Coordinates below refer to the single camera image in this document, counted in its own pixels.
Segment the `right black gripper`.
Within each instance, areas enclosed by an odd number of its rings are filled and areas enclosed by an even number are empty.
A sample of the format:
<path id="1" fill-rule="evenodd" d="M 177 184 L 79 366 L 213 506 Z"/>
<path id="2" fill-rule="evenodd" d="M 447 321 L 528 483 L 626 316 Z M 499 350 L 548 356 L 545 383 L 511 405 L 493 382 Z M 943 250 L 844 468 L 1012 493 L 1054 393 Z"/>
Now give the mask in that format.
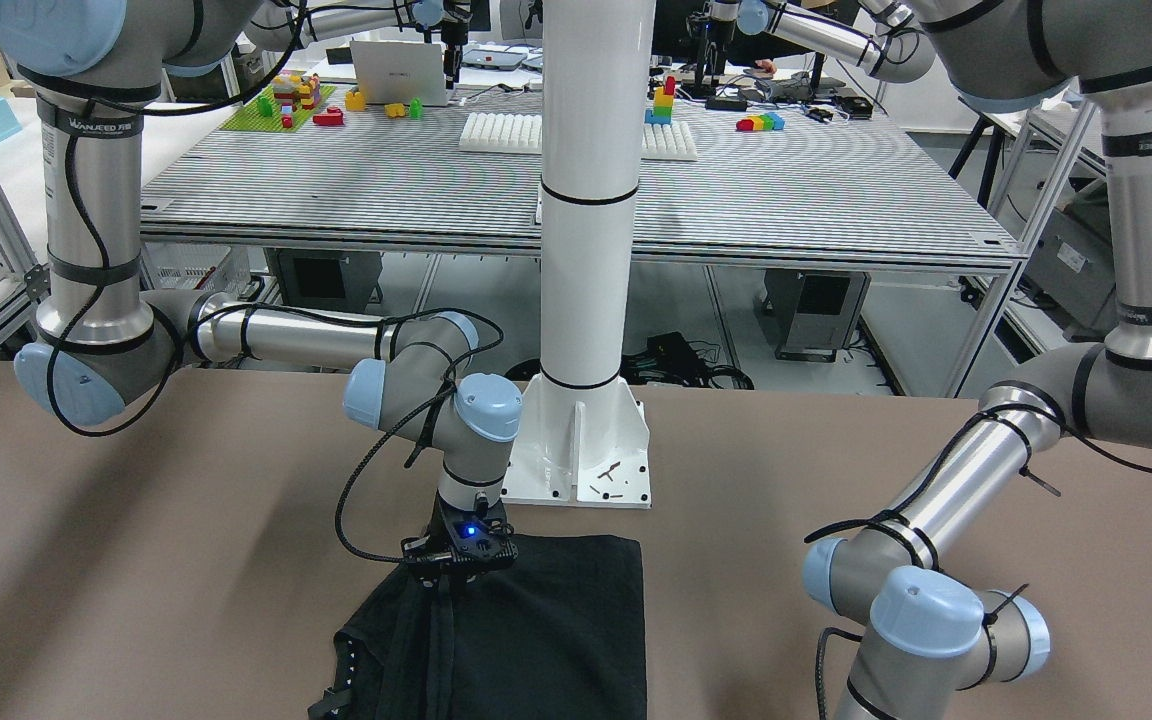
<path id="1" fill-rule="evenodd" d="M 435 497 L 431 541 L 435 546 L 503 546 L 506 502 L 500 497 L 480 497 L 471 501 L 470 509 L 460 509 L 444 497 Z"/>

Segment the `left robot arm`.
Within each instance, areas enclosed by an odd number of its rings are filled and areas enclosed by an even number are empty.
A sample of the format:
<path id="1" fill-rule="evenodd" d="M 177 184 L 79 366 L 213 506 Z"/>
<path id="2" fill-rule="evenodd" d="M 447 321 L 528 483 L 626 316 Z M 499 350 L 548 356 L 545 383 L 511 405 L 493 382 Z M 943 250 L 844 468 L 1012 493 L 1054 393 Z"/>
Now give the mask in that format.
<path id="1" fill-rule="evenodd" d="M 993 384 L 887 509 L 808 537 L 809 594 L 865 628 L 838 719 L 940 719 L 960 689 L 1041 669 L 1049 629 L 1032 602 L 967 588 L 941 553 L 1064 435 L 1152 448 L 1152 1 L 910 9 L 978 108 L 1026 108 L 1076 81 L 1100 109 L 1117 324 L 1101 343 L 1056 348 Z"/>

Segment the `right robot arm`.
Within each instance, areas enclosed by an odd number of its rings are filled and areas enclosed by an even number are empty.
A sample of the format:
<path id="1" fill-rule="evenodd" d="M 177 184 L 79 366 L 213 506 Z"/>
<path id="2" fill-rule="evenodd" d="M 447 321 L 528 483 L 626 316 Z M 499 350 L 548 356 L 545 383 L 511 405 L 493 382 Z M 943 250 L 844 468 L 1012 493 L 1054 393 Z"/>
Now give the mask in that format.
<path id="1" fill-rule="evenodd" d="M 488 558 L 511 541 L 500 487 L 522 396 L 503 377 L 465 373 L 483 351 L 480 316 L 376 318 L 141 290 L 142 132 L 157 73 L 206 71 L 238 35 L 289 56 L 310 17 L 306 1 L 0 1 L 0 47 L 37 88 L 50 191 L 51 291 L 15 376 L 65 427 L 97 437 L 180 367 L 305 351 L 349 369 L 353 419 L 442 452 L 433 518 L 404 543 L 404 561 Z"/>

